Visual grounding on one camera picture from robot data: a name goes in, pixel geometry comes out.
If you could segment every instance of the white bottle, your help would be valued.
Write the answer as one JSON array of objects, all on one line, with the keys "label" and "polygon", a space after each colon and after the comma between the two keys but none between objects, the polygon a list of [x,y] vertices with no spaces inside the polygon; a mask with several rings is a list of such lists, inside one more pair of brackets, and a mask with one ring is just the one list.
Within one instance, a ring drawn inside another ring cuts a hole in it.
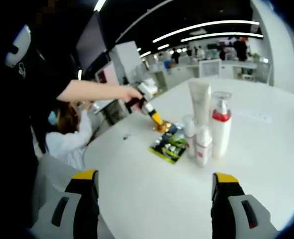
[{"label": "white bottle", "polygon": [[213,97],[217,99],[217,106],[212,114],[213,158],[220,159],[226,153],[230,138],[232,114],[226,101],[230,99],[231,94],[216,92]]},{"label": "white bottle", "polygon": [[184,123],[183,132],[187,143],[187,154],[189,158],[196,157],[196,124],[192,115],[182,118]]},{"label": "white bottle", "polygon": [[201,167],[207,164],[212,156],[212,136],[209,127],[204,125],[198,128],[196,134],[196,158]]}]

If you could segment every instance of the face mask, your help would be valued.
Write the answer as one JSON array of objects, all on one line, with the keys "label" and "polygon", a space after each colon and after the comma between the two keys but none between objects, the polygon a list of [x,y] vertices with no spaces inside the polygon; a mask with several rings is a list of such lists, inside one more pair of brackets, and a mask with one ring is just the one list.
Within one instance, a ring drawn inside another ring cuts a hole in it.
[{"label": "face mask", "polygon": [[48,122],[51,125],[56,125],[57,124],[57,117],[56,117],[56,114],[55,114],[54,111],[51,111],[51,113],[49,114]]}]

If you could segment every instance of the led light strip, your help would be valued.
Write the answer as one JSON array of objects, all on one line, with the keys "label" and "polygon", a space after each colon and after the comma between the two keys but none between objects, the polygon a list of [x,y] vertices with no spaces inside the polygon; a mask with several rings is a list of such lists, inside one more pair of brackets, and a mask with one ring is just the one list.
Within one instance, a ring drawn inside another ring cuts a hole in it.
[{"label": "led light strip", "polygon": [[184,31],[188,31],[188,30],[191,30],[191,29],[194,29],[194,28],[199,28],[199,27],[203,27],[203,26],[210,26],[210,25],[217,25],[217,24],[227,24],[227,23],[243,23],[243,24],[252,24],[252,25],[259,25],[260,23],[257,22],[257,21],[245,21],[245,20],[224,20],[224,21],[211,21],[211,22],[206,22],[206,23],[201,23],[201,24],[197,24],[197,25],[193,25],[193,26],[188,26],[188,27],[185,27],[185,28],[182,28],[180,30],[176,30],[176,31],[173,31],[171,33],[168,33],[166,35],[163,35],[157,39],[154,39],[152,42],[153,43],[156,43],[162,39],[165,39],[169,36],[173,36],[175,34],[178,34],[180,32],[184,32]]},{"label": "led light strip", "polygon": [[142,55],[140,55],[140,58],[145,57],[145,56],[150,55],[150,54],[151,54],[151,51],[148,51],[148,52],[143,53]]},{"label": "led light strip", "polygon": [[78,71],[78,80],[79,81],[82,79],[82,72],[83,71],[81,69]]},{"label": "led light strip", "polygon": [[170,46],[169,44],[166,44],[166,45],[163,45],[163,46],[159,46],[158,47],[158,50],[161,50],[161,49],[163,49],[163,48],[167,48],[168,46]]},{"label": "led light strip", "polygon": [[205,35],[201,35],[201,36],[193,36],[193,37],[185,38],[185,39],[182,39],[181,42],[191,41],[191,40],[204,38],[204,37],[210,37],[210,36],[230,36],[230,35],[264,37],[261,34],[248,33],[248,32],[219,32],[219,33],[211,33],[211,34],[205,34]]},{"label": "led light strip", "polygon": [[96,3],[96,6],[94,8],[94,11],[96,11],[96,10],[100,11],[105,2],[106,2],[106,0],[98,0],[98,2]]}]

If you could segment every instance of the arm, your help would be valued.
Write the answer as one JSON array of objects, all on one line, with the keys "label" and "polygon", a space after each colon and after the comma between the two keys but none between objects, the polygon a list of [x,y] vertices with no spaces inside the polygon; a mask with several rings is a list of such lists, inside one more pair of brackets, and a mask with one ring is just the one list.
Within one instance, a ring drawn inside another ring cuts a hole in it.
[{"label": "arm", "polygon": [[132,98],[141,99],[141,94],[130,87],[100,84],[90,81],[72,80],[66,89],[57,97],[60,101],[97,101],[118,99],[125,102]]},{"label": "arm", "polygon": [[67,134],[53,132],[46,136],[49,153],[55,157],[81,149],[89,142],[92,134],[92,124],[88,118],[87,111],[82,111],[79,131]]}]

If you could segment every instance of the monitor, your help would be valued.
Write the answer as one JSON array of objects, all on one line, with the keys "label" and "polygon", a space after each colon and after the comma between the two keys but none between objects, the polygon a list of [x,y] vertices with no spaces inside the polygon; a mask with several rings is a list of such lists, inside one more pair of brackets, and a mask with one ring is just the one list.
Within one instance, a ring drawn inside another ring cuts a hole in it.
[{"label": "monitor", "polygon": [[89,22],[87,23],[76,45],[76,52],[82,71],[87,71],[90,65],[103,52],[106,51],[107,48],[103,40],[98,12],[95,11]]}]

